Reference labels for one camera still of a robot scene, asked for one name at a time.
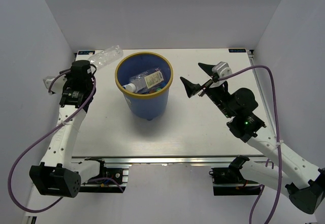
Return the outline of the clear bottle white cap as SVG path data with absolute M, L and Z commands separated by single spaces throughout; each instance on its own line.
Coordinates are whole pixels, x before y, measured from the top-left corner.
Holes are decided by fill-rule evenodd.
M 120 46 L 112 46 L 100 51 L 88 58 L 91 65 L 94 65 L 98 70 L 119 60 L 123 57 L 123 50 Z

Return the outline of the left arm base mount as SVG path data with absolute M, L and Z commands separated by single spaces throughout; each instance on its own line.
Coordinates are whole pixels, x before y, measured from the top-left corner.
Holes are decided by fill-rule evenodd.
M 81 193 L 123 193 L 128 182 L 129 166 L 87 157 L 78 162 L 77 172 L 82 180 Z

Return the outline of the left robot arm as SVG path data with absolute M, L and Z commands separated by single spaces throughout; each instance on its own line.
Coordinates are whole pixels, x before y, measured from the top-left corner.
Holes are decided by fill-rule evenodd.
M 107 170 L 100 163 L 72 161 L 72 153 L 79 128 L 96 91 L 95 65 L 77 60 L 70 69 L 44 83 L 50 93 L 59 93 L 57 128 L 47 151 L 37 166 L 31 166 L 29 176 L 42 195 L 74 198 L 82 183 L 92 178 L 101 183 Z

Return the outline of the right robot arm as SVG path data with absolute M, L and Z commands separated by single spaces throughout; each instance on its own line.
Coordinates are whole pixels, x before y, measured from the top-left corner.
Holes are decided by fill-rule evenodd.
M 265 122 L 254 114 L 258 103 L 250 89 L 243 87 L 229 93 L 227 79 L 235 74 L 228 63 L 200 63 L 199 67 L 210 79 L 200 85 L 181 77 L 187 96 L 206 95 L 230 119 L 226 124 L 230 132 L 278 167 L 275 171 L 239 155 L 229 164 L 226 176 L 236 183 L 253 181 L 272 188 L 302 212 L 313 214 L 324 200 L 324 169 L 295 153 L 278 134 L 271 134 Z

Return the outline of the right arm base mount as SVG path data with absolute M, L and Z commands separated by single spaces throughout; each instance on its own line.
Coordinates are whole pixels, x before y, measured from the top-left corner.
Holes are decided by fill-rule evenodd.
M 228 167 L 215 167 L 209 171 L 213 182 L 214 196 L 257 196 L 262 186 L 254 181 L 246 180 L 240 173 L 246 156 L 236 157 Z

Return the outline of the large clear labelled bottle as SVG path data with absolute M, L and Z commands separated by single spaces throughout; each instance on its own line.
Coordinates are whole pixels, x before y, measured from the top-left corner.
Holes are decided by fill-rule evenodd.
M 128 84 L 122 87 L 129 92 L 143 94 L 164 82 L 160 68 L 149 69 L 129 78 Z

